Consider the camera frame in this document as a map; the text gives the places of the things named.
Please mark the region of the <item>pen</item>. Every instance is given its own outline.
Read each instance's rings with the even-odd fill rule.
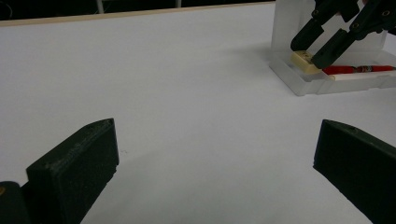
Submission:
[[[396,67],[389,65],[371,65],[371,66],[345,66],[334,65],[323,68],[323,72],[327,75],[353,74],[353,73],[371,73],[371,72],[386,72],[394,71]]]

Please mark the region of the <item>white table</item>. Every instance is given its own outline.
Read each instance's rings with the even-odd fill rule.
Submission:
[[[396,89],[295,96],[268,67],[274,9],[1,27],[0,180],[114,118],[120,166],[83,223],[370,223],[312,168],[318,132],[396,146]]]

